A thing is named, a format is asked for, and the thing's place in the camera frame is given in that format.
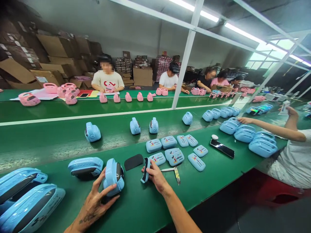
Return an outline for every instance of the smartphone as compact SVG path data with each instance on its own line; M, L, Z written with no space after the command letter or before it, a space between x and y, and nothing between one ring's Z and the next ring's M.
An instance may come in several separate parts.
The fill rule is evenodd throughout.
M89 96L89 93L83 93L79 96L79 98L87 98Z
M210 145L212 147L215 147L217 150L221 151L222 153L224 153L226 156L230 157L231 159L234 159L234 151L226 147L224 144L221 144L215 139L212 139Z

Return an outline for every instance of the white t-shirt with red print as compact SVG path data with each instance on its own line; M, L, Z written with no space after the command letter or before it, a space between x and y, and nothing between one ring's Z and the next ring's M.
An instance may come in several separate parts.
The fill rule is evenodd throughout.
M121 75L119 75L117 72L106 74L102 70L99 70L94 74L92 84L96 84L104 89L106 89L108 84L114 86L114 88L118 88L120 86L124 87Z

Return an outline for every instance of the red stool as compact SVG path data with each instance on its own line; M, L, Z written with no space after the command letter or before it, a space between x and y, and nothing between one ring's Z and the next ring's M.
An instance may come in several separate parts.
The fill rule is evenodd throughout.
M311 196L310 189L294 188L256 169L241 177L240 187L247 202L271 208Z

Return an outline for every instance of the black smartphone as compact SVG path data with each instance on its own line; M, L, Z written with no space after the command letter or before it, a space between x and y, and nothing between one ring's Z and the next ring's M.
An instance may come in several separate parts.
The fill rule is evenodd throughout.
M231 159L234 159L234 151L226 147L224 144L221 144L215 139L212 139L210 145L212 147L215 147L217 150L221 151L222 153L224 153L226 156L230 157Z

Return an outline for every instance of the black shirt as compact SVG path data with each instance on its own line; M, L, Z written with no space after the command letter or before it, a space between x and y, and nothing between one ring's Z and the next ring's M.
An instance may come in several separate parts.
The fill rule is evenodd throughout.
M204 85L207 86L207 87L210 87L210 85L211 85L211 83L212 83L212 80L213 80L213 79L208 79L208 80L206 80L206 79L205 79L205 75L200 75L200 77L199 77L199 79L198 79L198 81L201 81L201 83L204 84ZM197 81L195 87L201 88L201 87L198 86L198 81Z

